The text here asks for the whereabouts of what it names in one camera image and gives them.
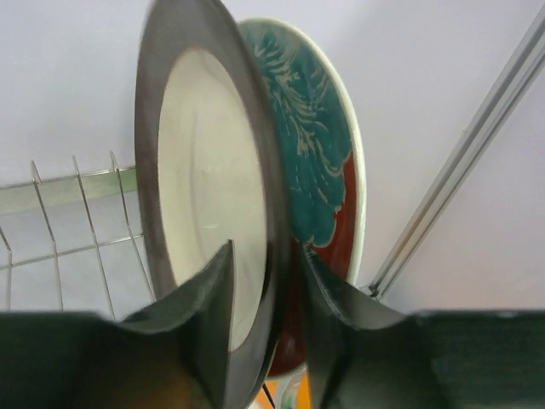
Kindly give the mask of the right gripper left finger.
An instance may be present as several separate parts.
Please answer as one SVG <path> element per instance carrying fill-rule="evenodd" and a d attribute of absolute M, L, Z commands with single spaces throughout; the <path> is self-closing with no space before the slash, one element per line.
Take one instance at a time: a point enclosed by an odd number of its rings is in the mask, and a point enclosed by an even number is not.
<path fill-rule="evenodd" d="M 175 334 L 181 361 L 213 408 L 224 407 L 226 401 L 233 291 L 229 239 L 187 282 L 122 321 L 131 331 L 150 336 Z"/>

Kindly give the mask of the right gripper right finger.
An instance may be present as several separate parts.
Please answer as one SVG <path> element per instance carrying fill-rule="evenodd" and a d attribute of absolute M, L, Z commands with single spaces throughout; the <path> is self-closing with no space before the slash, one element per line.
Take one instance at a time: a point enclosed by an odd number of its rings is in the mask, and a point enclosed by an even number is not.
<path fill-rule="evenodd" d="M 363 352 L 363 334 L 395 324 L 403 315 L 334 274 L 308 246 L 300 248 L 300 267 L 300 310 L 312 405 L 338 408 L 341 385 Z"/>

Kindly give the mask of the red and blue floral plate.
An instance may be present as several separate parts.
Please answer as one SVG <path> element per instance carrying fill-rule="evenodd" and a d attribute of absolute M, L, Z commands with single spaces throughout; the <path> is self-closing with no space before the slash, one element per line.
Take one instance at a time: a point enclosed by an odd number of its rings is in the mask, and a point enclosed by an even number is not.
<path fill-rule="evenodd" d="M 274 18 L 239 24 L 261 69 L 284 155 L 292 244 L 355 284 L 367 191 L 357 115 L 340 74 L 302 30 Z"/>

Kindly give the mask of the brown rimmed cream plate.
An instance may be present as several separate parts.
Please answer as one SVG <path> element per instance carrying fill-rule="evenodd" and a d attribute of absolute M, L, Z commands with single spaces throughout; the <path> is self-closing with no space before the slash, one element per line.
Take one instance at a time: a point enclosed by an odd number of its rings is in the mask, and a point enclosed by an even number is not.
<path fill-rule="evenodd" d="M 135 85 L 135 162 L 157 298 L 202 302 L 201 268 L 221 246 L 233 282 L 216 320 L 198 319 L 197 359 L 216 406 L 260 390 L 284 319 L 290 215 L 276 120 L 261 72 L 219 1 L 156 1 Z"/>

